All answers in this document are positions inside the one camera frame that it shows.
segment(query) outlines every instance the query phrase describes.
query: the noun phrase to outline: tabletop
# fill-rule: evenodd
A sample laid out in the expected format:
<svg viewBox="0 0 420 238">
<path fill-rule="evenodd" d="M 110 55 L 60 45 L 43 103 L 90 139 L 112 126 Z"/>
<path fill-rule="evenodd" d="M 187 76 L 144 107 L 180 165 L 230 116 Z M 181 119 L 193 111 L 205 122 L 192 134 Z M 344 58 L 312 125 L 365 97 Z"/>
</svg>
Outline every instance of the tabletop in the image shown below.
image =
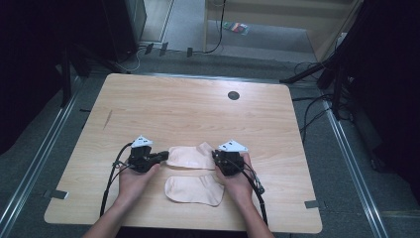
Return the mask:
<svg viewBox="0 0 420 238">
<path fill-rule="evenodd" d="M 229 92 L 239 93 L 232 100 Z M 152 152 L 174 146 L 213 148 L 231 139 L 249 149 L 265 188 L 262 195 L 272 232 L 318 233 L 315 200 L 290 92 L 285 85 L 183 77 L 110 74 L 57 186 L 66 199 L 51 200 L 48 223 L 93 224 L 119 151 L 140 135 L 154 141 Z M 128 158 L 127 149 L 121 160 Z M 203 230 L 245 230 L 229 194 L 214 207 L 175 203 L 164 194 L 171 176 L 204 176 L 214 171 L 175 170 L 162 163 L 125 226 Z M 118 194 L 111 186 L 107 208 Z M 260 209 L 254 195 L 254 203 Z"/>
</svg>

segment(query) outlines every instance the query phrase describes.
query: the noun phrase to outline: black cable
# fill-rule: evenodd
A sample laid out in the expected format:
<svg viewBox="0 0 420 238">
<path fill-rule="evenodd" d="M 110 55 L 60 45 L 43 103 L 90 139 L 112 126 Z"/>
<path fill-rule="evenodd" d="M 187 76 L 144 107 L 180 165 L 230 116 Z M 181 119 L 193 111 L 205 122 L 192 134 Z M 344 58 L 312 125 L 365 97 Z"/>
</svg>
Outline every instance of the black cable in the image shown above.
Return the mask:
<svg viewBox="0 0 420 238">
<path fill-rule="evenodd" d="M 225 17 L 225 6 L 226 6 L 226 0 L 223 0 L 223 8 L 222 8 L 222 17 L 220 19 L 220 34 L 219 34 L 219 43 L 217 43 L 217 46 L 211 50 L 211 51 L 207 51 L 207 52 L 194 52 L 195 54 L 210 54 L 213 53 L 214 51 L 216 51 L 220 44 L 222 43 L 222 38 L 223 38 L 223 34 L 222 34 L 222 28 L 223 28 L 223 19 Z"/>
<path fill-rule="evenodd" d="M 109 188 L 111 187 L 112 182 L 114 181 L 115 178 L 113 178 L 115 169 L 117 168 L 117 162 L 120 160 L 121 155 L 123 154 L 123 152 L 127 149 L 127 147 L 131 146 L 133 143 L 129 143 L 127 145 L 125 145 L 123 147 L 123 149 L 121 149 L 120 153 L 117 156 L 117 159 L 115 159 L 114 164 L 112 165 L 112 171 L 111 171 L 111 175 L 109 176 L 108 179 L 108 184 L 106 185 L 106 189 L 104 191 L 104 195 L 102 197 L 102 204 L 101 204 L 101 211 L 99 212 L 99 216 L 102 216 L 104 214 L 105 211 L 105 205 L 106 205 L 106 200 L 108 199 L 108 192 L 109 192 Z"/>
<path fill-rule="evenodd" d="M 318 100 L 320 100 L 320 99 L 322 99 L 322 100 L 331 100 L 331 96 L 332 96 L 333 94 L 324 94 L 324 95 L 322 95 L 322 96 L 319 96 L 319 97 L 316 97 L 316 98 L 314 98 L 313 99 L 313 101 L 311 102 L 311 103 L 309 103 L 309 105 L 306 107 L 306 110 L 305 110 L 305 115 L 304 115 L 304 117 L 303 117 L 303 135 L 302 135 L 302 143 L 303 144 L 305 144 L 305 140 L 306 140 L 306 118 L 307 118 L 307 116 L 308 116 L 308 112 L 309 112 L 309 108 L 315 103 L 315 102 L 317 102 Z"/>
<path fill-rule="evenodd" d="M 266 212 L 265 212 L 265 203 L 264 203 L 264 201 L 263 201 L 263 197 L 262 197 L 262 195 L 260 194 L 260 191 L 259 191 L 259 189 L 257 188 L 257 186 L 254 184 L 254 180 L 253 179 L 251 179 L 248 175 L 247 175 L 247 173 L 245 173 L 245 170 L 244 169 L 241 169 L 239 166 L 237 166 L 235 163 L 233 163 L 231 160 L 229 160 L 229 159 L 227 159 L 227 158 L 222 158 L 223 160 L 226 160 L 226 161 L 228 161 L 229 163 L 231 163 L 233 166 L 235 166 L 244 176 L 245 176 L 245 178 L 247 178 L 247 180 L 248 180 L 248 182 L 250 183 L 250 185 L 251 185 L 251 187 L 253 188 L 253 190 L 254 190 L 254 192 L 256 193 L 256 196 L 257 196 L 257 198 L 259 199 L 259 202 L 260 202 L 260 208 L 262 209 L 262 220 L 263 220 L 263 222 L 265 222 L 265 225 L 266 226 L 268 226 L 268 220 L 267 220 L 267 218 L 266 218 Z"/>
</svg>

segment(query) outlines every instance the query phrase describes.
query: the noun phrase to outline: human hand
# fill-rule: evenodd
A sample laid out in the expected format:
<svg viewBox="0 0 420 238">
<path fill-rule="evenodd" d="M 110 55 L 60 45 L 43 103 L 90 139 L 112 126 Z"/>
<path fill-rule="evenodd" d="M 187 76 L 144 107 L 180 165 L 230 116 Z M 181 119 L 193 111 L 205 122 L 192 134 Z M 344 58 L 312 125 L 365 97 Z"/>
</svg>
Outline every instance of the human hand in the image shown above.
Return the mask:
<svg viewBox="0 0 420 238">
<path fill-rule="evenodd" d="M 246 164 L 248 164 L 251 168 L 253 167 L 248 153 L 241 154 L 241 157 L 244 158 L 244 162 Z M 250 171 L 245 170 L 245 173 L 253 179 Z M 247 205 L 253 203 L 253 188 L 251 187 L 248 179 L 242 173 L 238 173 L 231 177 L 225 177 L 219 167 L 216 166 L 216 175 L 223 182 L 229 195 L 237 205 Z"/>
<path fill-rule="evenodd" d="M 158 172 L 160 164 L 156 164 L 144 174 L 131 169 L 120 168 L 119 192 L 116 202 L 132 206 L 142 195 L 150 179 Z"/>
</svg>

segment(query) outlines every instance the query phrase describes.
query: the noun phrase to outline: round hole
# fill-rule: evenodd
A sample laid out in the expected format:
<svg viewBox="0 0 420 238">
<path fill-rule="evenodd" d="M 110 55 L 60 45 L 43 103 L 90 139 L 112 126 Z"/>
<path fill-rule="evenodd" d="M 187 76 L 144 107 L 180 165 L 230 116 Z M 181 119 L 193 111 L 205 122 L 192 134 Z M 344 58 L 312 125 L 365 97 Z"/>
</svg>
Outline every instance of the round hole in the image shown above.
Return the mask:
<svg viewBox="0 0 420 238">
<path fill-rule="evenodd" d="M 239 99 L 239 93 L 238 93 L 238 92 L 236 92 L 236 91 L 230 91 L 230 92 L 228 93 L 228 97 L 229 97 L 231 100 L 238 100 L 238 99 Z"/>
</svg>

